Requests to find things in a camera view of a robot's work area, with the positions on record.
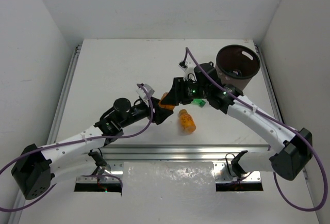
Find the orange bottle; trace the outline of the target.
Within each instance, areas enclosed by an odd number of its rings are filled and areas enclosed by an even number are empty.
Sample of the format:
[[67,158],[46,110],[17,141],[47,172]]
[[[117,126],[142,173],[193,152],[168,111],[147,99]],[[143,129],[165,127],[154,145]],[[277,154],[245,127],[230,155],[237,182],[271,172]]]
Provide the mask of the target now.
[[164,104],[161,103],[161,101],[162,101],[167,95],[168,95],[167,92],[165,92],[165,93],[162,95],[160,101],[158,102],[158,106],[159,106],[160,108],[163,108],[163,109],[174,110],[175,106],[173,106],[173,105],[164,105]]
[[196,130],[192,116],[185,109],[179,111],[179,122],[185,134],[192,134]]

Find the orange bottle front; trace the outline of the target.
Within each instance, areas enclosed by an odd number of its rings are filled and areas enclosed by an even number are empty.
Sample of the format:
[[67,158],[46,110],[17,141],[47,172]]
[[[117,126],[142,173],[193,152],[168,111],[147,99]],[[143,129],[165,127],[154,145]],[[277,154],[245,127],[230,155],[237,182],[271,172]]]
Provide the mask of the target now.
[[192,116],[185,109],[179,111],[179,122],[185,134],[192,134],[196,130]]

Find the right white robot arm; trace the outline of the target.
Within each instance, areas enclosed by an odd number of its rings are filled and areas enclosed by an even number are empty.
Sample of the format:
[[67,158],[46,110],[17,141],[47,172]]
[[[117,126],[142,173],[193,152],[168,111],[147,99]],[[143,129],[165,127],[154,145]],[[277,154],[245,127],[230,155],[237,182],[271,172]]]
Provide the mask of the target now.
[[178,106],[194,99],[205,99],[209,105],[249,127],[271,149],[267,152],[242,151],[230,162],[230,171],[240,177],[252,171],[270,171],[292,181],[312,159],[312,134],[284,127],[259,109],[241,90],[233,85],[221,85],[212,62],[194,68],[184,66],[186,75],[173,79],[162,105]]

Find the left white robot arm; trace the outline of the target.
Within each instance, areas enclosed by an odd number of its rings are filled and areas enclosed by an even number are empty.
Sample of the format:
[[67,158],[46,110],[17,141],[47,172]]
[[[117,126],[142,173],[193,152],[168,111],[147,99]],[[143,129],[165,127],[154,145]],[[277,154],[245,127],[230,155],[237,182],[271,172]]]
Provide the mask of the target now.
[[107,177],[110,166],[99,149],[124,136],[123,129],[144,118],[159,125],[174,113],[173,105],[162,105],[157,98],[139,98],[131,103],[116,99],[100,120],[66,140],[37,147],[27,146],[11,174],[26,200],[43,195],[55,184],[79,176]]

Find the brown plastic bin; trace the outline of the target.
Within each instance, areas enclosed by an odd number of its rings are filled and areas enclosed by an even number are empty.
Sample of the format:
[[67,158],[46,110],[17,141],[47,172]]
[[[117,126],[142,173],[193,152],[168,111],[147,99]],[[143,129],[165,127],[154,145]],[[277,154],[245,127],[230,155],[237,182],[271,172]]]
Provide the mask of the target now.
[[[248,47],[232,44],[221,48],[216,56],[216,71],[223,85],[231,84],[243,91],[261,66],[258,55]],[[240,70],[242,77],[231,75]]]

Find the green plastic bottle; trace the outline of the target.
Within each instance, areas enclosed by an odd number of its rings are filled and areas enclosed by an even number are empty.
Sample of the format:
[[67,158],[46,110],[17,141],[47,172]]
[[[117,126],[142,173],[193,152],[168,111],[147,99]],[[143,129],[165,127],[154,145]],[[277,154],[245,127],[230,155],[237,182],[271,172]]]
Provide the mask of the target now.
[[204,107],[206,102],[202,99],[194,99],[191,104],[197,105],[199,107]]

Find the aluminium table frame rail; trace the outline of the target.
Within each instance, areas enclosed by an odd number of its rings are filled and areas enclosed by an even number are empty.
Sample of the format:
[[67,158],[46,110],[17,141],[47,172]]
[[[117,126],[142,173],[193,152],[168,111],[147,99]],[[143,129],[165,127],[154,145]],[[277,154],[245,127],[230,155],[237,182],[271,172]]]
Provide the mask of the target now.
[[[149,123],[147,118],[142,120],[146,121],[146,126],[142,130],[130,136],[124,134],[124,136],[120,139],[135,139],[142,137],[152,128],[157,126],[154,123]],[[116,141],[99,149],[103,159],[110,166],[109,176],[103,178],[92,176],[75,177],[78,179],[79,184],[91,184],[97,191],[106,191],[110,185],[121,183],[122,177],[119,174],[119,161],[123,160],[160,162],[213,162],[213,172],[216,180],[216,189],[218,191],[261,191],[261,173],[270,172],[252,171],[240,177],[235,177],[230,171],[231,160],[240,152],[245,150],[257,153],[270,151],[271,147],[266,141],[264,146],[239,145],[236,148],[233,148],[229,145],[225,145],[223,148],[220,148],[219,146],[212,145],[205,145],[201,147],[198,145],[158,145],[156,143],[140,146],[118,146],[115,144]]]

